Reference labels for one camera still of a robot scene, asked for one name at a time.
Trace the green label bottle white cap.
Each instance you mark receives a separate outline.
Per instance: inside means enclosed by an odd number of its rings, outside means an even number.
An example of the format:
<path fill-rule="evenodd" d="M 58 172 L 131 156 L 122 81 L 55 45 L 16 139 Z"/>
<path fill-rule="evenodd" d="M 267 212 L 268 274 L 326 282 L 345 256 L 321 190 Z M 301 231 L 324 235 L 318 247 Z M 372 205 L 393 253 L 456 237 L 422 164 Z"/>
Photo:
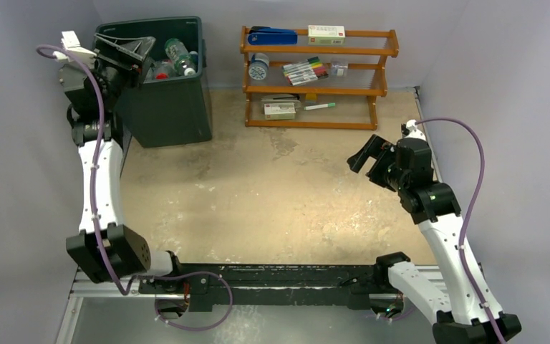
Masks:
<path fill-rule="evenodd" d="M 165 43 L 165 53 L 173 63 L 176 73 L 180 76 L 190 76 L 197 73 L 196 63 L 191 58 L 190 52 L 177 38 L 171 38 Z"/>

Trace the red label bottle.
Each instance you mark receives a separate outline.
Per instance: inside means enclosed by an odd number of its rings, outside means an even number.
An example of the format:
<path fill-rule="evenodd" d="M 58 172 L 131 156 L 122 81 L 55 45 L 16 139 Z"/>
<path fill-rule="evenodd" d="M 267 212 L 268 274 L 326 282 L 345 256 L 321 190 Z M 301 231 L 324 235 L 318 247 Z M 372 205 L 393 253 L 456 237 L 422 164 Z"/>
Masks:
<path fill-rule="evenodd" d="M 146 79 L 147 80 L 164 80 L 171 77 L 176 77 L 177 73 L 175 71 L 173 62 L 169 59 L 164 59 L 160 61 L 154 61 L 148 70 Z"/>

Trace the small clear bottle purple label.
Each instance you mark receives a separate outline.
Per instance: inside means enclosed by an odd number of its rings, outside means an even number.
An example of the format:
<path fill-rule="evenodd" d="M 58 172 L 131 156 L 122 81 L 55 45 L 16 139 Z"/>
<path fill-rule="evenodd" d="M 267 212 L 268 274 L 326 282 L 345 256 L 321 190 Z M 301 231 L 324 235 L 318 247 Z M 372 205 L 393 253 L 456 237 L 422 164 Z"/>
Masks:
<path fill-rule="evenodd" d="M 193 65 L 193 69 L 195 72 L 198 70 L 198 52 L 197 51 L 190 51 L 189 52 L 190 60 Z"/>

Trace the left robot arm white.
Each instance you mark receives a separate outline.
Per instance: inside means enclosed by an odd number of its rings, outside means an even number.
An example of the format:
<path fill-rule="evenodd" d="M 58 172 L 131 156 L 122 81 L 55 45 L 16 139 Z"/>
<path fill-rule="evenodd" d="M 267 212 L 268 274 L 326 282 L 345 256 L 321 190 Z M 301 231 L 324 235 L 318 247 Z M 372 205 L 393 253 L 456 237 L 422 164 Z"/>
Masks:
<path fill-rule="evenodd" d="M 61 44 L 52 56 L 63 65 L 59 81 L 70 101 L 67 120 L 84 181 L 79 233 L 67 238 L 67 253 L 95 283 L 157 276 L 166 292 L 178 292 L 185 274 L 177 257 L 150 248 L 126 225 L 120 196 L 123 133 L 114 107 L 124 91 L 143 84 L 155 38 L 96 34 L 94 47 L 86 49 L 75 32 L 64 31 Z"/>

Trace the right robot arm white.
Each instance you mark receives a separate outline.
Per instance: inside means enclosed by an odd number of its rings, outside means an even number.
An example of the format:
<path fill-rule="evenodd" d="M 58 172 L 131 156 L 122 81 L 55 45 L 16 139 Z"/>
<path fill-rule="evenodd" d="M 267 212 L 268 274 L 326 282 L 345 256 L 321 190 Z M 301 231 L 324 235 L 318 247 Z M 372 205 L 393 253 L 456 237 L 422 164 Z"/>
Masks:
<path fill-rule="evenodd" d="M 505 343 L 522 330 L 517 315 L 504 312 L 493 296 L 467 240 L 452 188 L 434 179 L 427 141 L 410 136 L 391 143 L 372 135 L 347 159 L 359 172 L 375 163 L 369 181 L 395 192 L 436 258 L 446 290 L 436 287 L 402 252 L 378 257 L 373 281 L 384 292 L 401 292 L 429 320 L 437 343 Z"/>

